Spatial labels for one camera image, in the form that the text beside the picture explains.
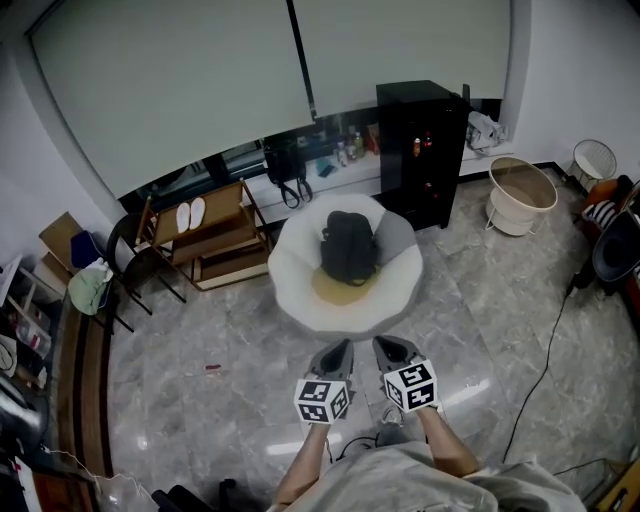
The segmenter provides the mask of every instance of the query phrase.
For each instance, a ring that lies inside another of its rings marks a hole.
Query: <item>white bin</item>
[[[489,177],[494,188],[486,206],[487,229],[495,226],[513,236],[533,233],[536,219],[558,202],[551,180],[537,167],[517,158],[495,160]]]

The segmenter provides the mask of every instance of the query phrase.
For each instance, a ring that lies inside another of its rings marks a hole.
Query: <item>marble floor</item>
[[[571,222],[579,196],[558,186],[548,224],[535,237],[511,238],[484,229],[488,180],[461,185],[449,228],[417,233],[425,276],[410,315],[388,331],[431,359],[446,421],[486,464],[502,459],[588,249]],[[297,419],[293,390],[323,345],[283,317],[266,276],[206,293],[179,286],[186,305],[152,286],[143,299],[153,316],[122,307],[136,331],[117,325],[112,343],[114,467],[149,491],[181,483],[214,501],[218,482],[234,478],[236,503],[263,507],[308,428]],[[598,457],[626,460],[640,433],[639,370],[638,337],[620,297],[603,299],[592,287],[569,299],[550,371],[529,400],[508,461],[535,457],[557,472]],[[330,433],[334,457],[351,439],[375,436],[387,406],[370,342],[356,344],[352,378],[347,419]],[[407,428],[419,436],[415,418]],[[561,478],[584,496],[608,472],[598,463]],[[147,510],[145,499],[131,484],[112,490],[114,510]]]

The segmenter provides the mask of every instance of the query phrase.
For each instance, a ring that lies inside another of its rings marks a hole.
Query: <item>striped cushion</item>
[[[601,201],[597,204],[589,205],[582,212],[582,218],[595,222],[603,231],[611,224],[611,221],[618,214],[613,201]]]

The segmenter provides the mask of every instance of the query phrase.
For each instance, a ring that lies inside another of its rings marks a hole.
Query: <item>slipper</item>
[[[196,229],[204,219],[205,202],[201,197],[196,197],[191,203],[191,224],[189,229]]]
[[[191,210],[187,203],[182,203],[176,210],[176,224],[178,225],[178,233],[184,233],[189,229],[189,215]]]

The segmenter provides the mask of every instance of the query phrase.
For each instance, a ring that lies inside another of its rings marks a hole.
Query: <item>roller blind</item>
[[[319,116],[376,105],[376,84],[432,80],[502,98],[509,0],[294,0]]]
[[[116,197],[312,122],[284,0],[65,0],[32,42]]]

